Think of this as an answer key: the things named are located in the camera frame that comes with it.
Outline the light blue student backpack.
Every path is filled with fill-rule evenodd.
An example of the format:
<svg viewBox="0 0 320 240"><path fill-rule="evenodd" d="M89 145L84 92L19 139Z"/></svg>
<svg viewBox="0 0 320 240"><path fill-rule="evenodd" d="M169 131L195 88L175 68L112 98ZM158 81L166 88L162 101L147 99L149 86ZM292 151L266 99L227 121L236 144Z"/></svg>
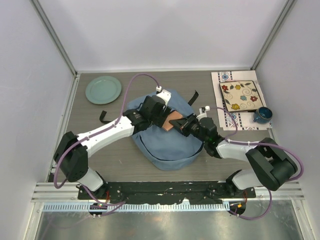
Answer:
<svg viewBox="0 0 320 240"><path fill-rule="evenodd" d="M132 139L143 155L158 169L175 171L191 164L203 149L203 143L193 135L183 136L171 128L166 131L155 125L159 115L147 115L145 108L146 95L136 98L127 104L127 110L137 110L142 120L149 124L143 131L136 132Z"/></svg>

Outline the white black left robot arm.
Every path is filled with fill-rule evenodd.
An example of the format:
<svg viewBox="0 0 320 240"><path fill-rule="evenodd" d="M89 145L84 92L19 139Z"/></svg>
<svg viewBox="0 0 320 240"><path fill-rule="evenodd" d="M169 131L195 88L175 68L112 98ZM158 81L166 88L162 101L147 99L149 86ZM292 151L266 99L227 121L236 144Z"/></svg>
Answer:
<svg viewBox="0 0 320 240"><path fill-rule="evenodd" d="M65 133L53 155L56 170L62 171L69 182L82 185L88 195L102 199L108 185L103 177L89 167L89 158L102 148L120 139L145 131L152 125L162 127L171 109L171 93L163 90L146 96L140 109L128 109L116 120L94 130L75 135Z"/></svg>

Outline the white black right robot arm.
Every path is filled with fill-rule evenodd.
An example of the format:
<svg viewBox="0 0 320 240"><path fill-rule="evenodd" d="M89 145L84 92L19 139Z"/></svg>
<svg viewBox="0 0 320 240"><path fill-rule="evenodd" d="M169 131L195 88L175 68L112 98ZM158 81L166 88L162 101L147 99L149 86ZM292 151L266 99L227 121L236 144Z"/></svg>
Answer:
<svg viewBox="0 0 320 240"><path fill-rule="evenodd" d="M250 169L238 170L226 179L225 190L230 197L236 198L248 188L261 186L276 191L298 171L297 164L271 138L235 142L223 138L211 118L197 119L194 114L169 123L183 136L192 135L200 140L211 157L250 164Z"/></svg>

